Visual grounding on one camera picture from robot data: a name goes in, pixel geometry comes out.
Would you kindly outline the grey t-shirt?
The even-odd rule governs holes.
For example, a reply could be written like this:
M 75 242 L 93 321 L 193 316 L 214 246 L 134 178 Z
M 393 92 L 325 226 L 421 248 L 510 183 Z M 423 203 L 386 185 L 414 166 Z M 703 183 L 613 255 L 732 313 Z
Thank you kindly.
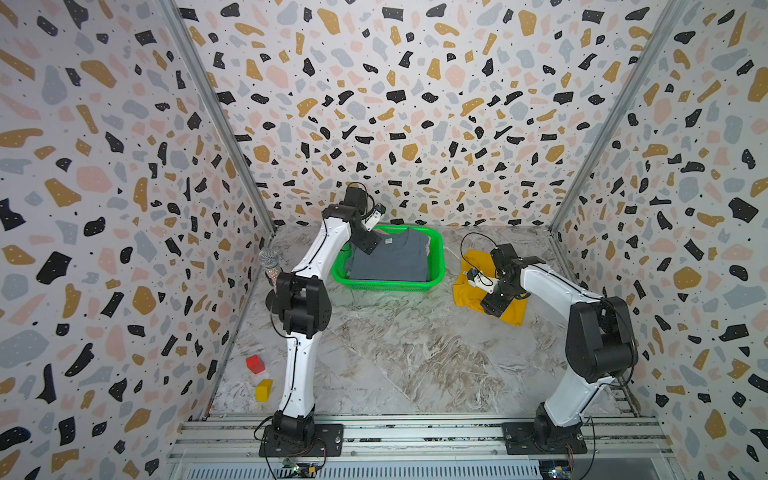
M 427 282 L 431 239 L 425 233 L 407 228 L 388 233 L 378 229 L 376 248 L 366 254 L 357 247 L 345 261 L 347 278 L 364 281 Z

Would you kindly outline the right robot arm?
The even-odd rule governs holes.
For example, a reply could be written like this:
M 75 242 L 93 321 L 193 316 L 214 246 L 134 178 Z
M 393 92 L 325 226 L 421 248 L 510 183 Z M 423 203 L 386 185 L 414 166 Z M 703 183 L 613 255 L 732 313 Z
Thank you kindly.
M 567 321 L 567 370 L 554 393 L 539 405 L 534 426 L 541 433 L 574 430 L 594 397 L 638 362 L 626 302 L 591 292 L 552 270 L 536 256 L 521 257 L 510 244 L 490 253 L 490 276 L 472 268 L 469 284 L 485 292 L 483 311 L 500 317 L 515 300 L 535 296 Z

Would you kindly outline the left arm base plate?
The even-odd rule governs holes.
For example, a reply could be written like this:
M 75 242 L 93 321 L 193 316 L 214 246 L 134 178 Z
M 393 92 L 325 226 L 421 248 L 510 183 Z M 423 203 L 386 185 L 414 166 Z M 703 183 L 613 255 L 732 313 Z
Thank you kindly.
M 344 425 L 341 423 L 317 424 L 308 433 L 279 433 L 272 426 L 265 429 L 259 448 L 262 458 L 283 457 L 339 457 L 344 444 Z

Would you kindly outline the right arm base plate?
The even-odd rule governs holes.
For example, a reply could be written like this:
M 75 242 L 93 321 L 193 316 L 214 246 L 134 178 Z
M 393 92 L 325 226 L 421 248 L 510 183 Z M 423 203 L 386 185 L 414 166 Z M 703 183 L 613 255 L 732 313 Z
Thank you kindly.
M 508 455 L 586 454 L 588 447 L 581 425 L 553 426 L 544 422 L 506 422 L 501 424 Z

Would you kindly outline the yellow t-shirt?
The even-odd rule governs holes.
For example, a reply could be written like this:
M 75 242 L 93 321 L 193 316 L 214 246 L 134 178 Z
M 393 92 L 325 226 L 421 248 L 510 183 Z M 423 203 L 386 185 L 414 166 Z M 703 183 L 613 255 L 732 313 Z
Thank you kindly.
M 483 274 L 493 277 L 495 274 L 491 255 L 478 250 L 468 250 L 465 260 L 460 261 L 460 273 L 453 284 L 453 300 L 457 307 L 483 313 L 481 305 L 487 292 L 470 284 L 467 274 L 472 268 L 478 267 Z M 499 319 L 507 324 L 521 326 L 524 321 L 527 300 L 513 300 Z

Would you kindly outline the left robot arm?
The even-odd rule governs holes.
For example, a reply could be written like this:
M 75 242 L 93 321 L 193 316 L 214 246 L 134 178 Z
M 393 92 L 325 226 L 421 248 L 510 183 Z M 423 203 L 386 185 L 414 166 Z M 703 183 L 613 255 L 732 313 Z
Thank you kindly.
M 286 383 L 272 418 L 277 435 L 294 442 L 314 437 L 316 347 L 332 316 L 326 280 L 344 246 L 365 254 L 377 248 L 380 237 L 374 227 L 385 212 L 363 184 L 349 184 L 343 199 L 322 211 L 320 229 L 299 263 L 275 279 L 267 303 L 287 341 Z

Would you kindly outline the green plastic basket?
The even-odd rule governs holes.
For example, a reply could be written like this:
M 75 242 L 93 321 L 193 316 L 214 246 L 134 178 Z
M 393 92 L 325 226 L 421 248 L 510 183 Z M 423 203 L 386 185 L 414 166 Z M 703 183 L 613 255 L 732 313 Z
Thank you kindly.
M 373 291 L 405 291 L 405 292 L 424 292 L 429 291 L 440 284 L 445 276 L 444 242 L 441 233 L 433 228 L 423 226 L 406 225 L 378 225 L 378 229 L 388 233 L 401 232 L 407 228 L 414 228 L 428 235 L 431 239 L 430 253 L 428 257 L 430 280 L 427 282 L 396 282 L 396 281 L 364 281 L 351 280 L 347 278 L 344 270 L 345 261 L 349 258 L 354 246 L 350 243 L 345 244 L 339 251 L 331 273 L 333 278 L 347 286 L 351 290 L 373 290 Z

